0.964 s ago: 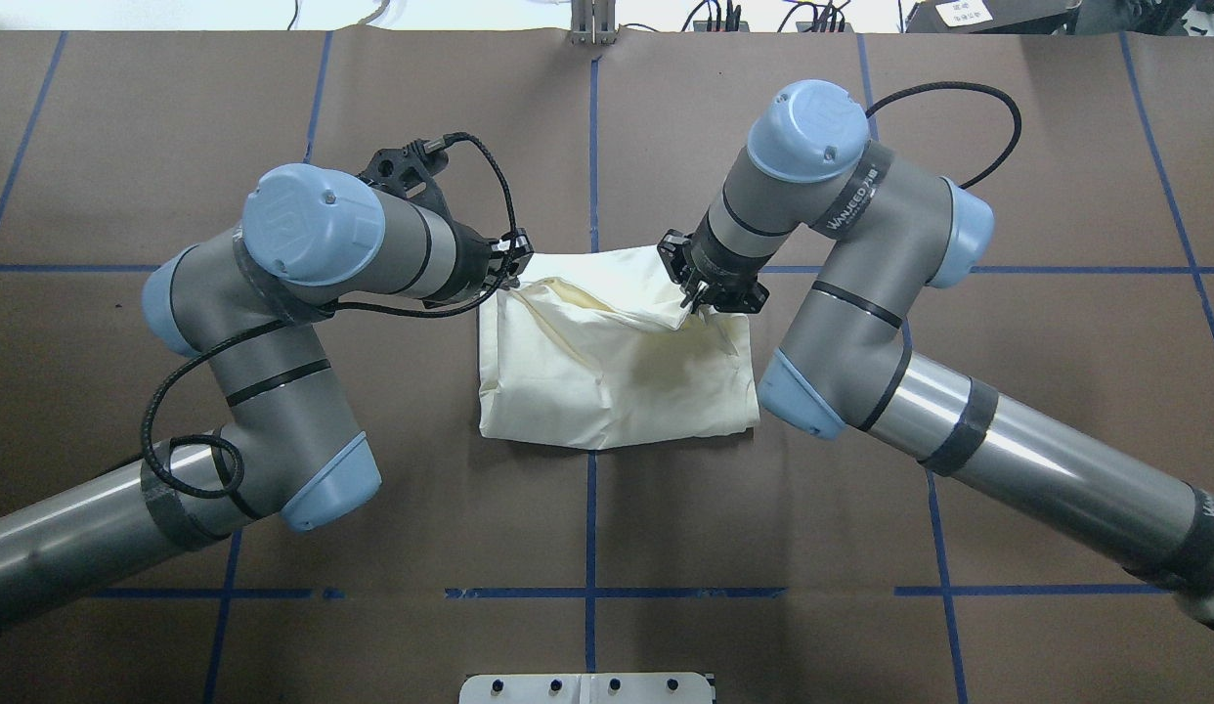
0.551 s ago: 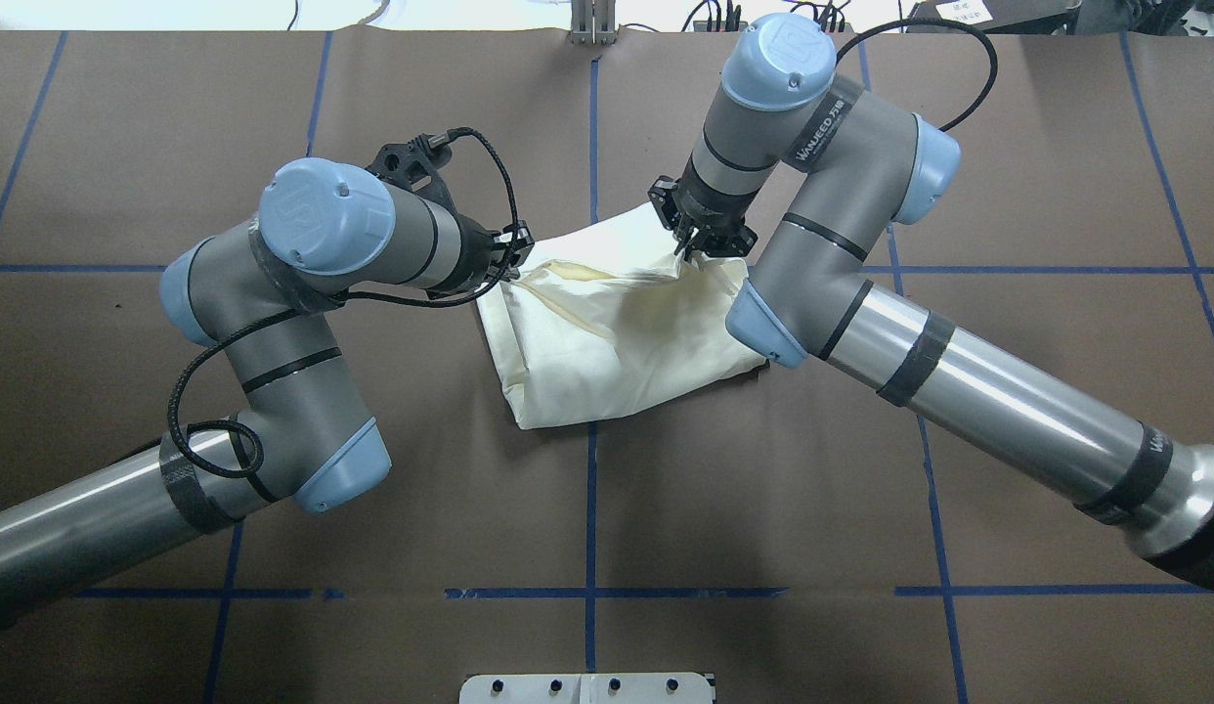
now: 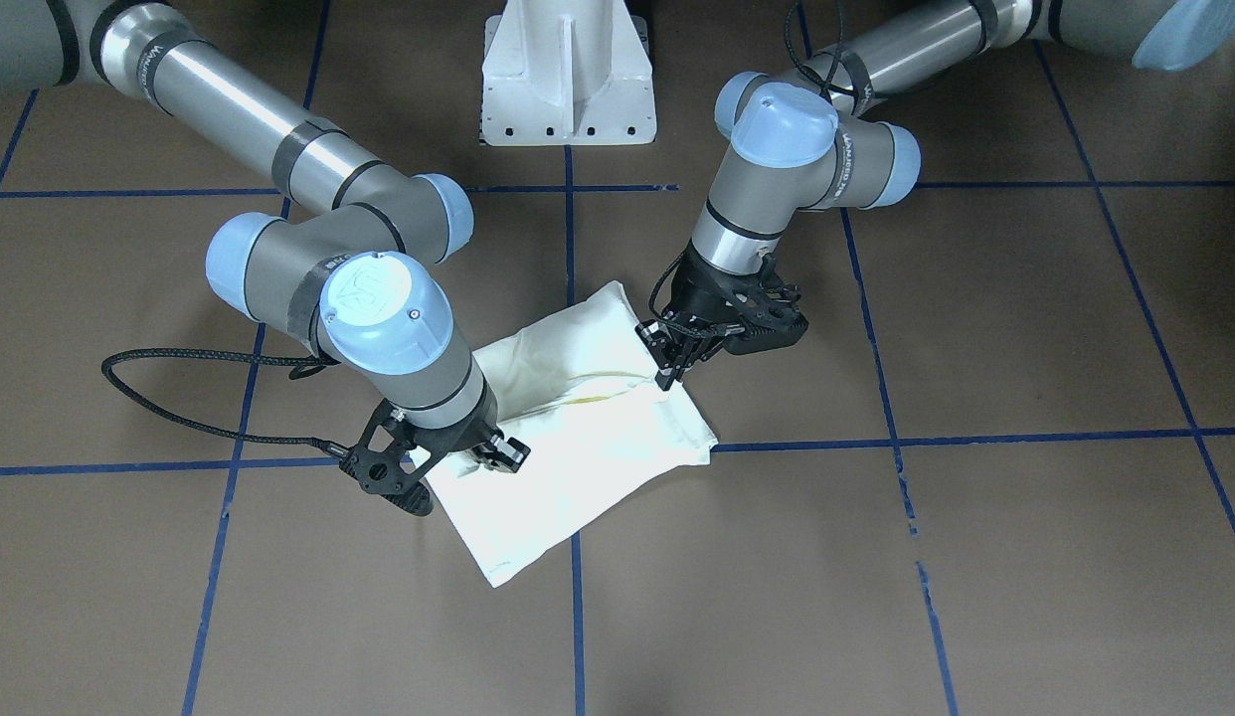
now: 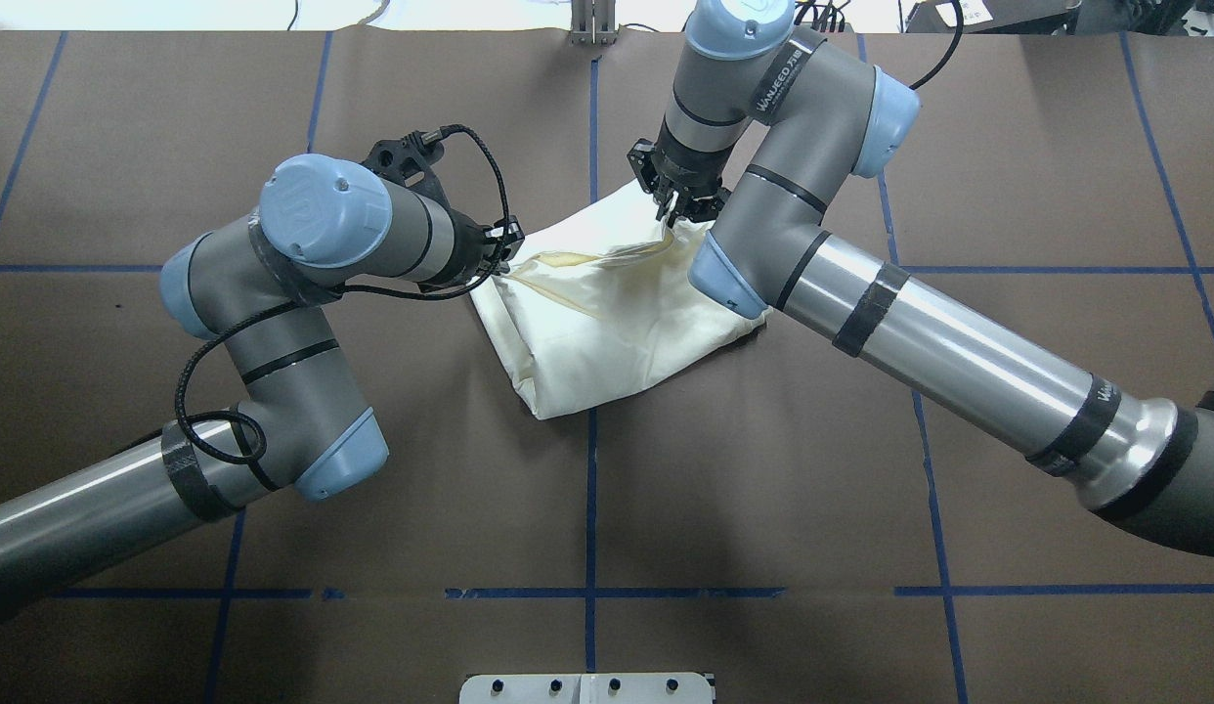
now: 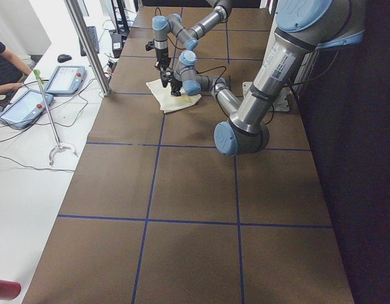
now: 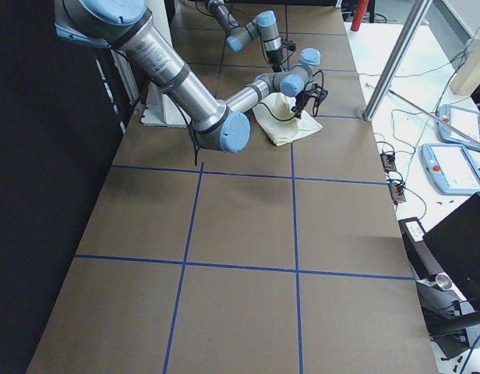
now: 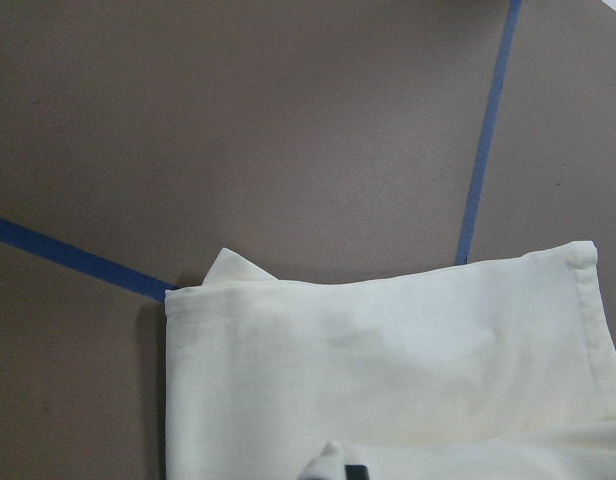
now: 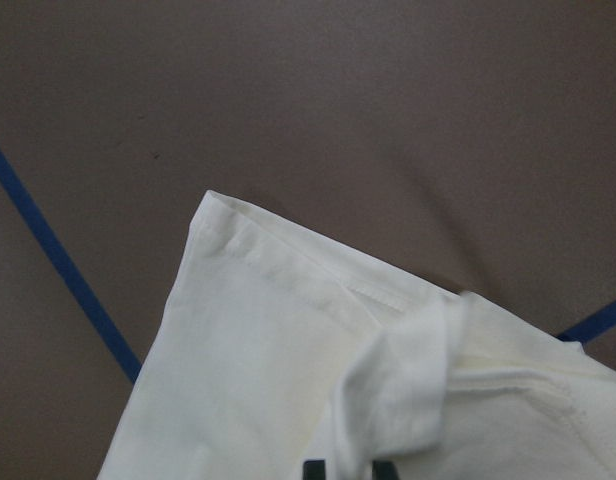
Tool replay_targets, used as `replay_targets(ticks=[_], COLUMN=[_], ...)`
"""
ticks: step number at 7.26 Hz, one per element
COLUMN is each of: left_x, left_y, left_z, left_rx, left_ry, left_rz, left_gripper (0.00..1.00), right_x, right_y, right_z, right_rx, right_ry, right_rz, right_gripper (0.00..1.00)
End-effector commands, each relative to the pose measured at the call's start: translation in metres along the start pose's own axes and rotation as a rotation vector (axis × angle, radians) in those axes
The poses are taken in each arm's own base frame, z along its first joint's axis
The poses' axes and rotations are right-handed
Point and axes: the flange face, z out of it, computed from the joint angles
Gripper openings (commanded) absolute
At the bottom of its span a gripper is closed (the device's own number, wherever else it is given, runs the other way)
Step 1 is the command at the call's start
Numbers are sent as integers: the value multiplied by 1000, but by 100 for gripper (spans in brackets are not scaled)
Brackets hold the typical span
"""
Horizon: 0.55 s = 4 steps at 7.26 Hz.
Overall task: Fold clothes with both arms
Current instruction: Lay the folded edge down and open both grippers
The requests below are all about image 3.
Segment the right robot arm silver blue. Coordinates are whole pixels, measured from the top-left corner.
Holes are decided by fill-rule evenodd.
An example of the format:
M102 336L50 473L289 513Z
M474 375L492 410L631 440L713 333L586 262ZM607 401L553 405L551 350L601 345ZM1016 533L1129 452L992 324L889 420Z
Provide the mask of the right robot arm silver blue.
M168 2L0 1L0 93L82 81L178 119L312 214L231 219L205 273L224 302L299 341L314 367L345 364L375 385L367 431L385 431L389 447L319 444L367 490L404 493L456 452L500 472L522 465L529 448L499 430L492 386L430 277L475 228L458 183L398 172Z

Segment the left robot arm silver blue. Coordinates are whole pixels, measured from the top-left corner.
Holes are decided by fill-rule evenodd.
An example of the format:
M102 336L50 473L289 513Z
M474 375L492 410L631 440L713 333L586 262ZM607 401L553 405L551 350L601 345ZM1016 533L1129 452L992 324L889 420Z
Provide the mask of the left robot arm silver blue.
M916 136L869 121L987 51L1040 38L1140 70L1181 72L1235 33L1235 1L927 1L840 38L779 74L743 72L718 93L727 151L685 249L664 272L663 307L636 327L669 390L719 352L797 344L799 289L777 244L800 210L890 207L921 175Z

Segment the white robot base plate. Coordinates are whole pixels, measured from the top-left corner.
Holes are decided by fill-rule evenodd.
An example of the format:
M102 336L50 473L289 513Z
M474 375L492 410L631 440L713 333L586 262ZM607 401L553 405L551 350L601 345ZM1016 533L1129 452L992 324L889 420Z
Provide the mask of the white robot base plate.
M508 1L484 23L478 136L495 148L650 144L646 23L622 1Z

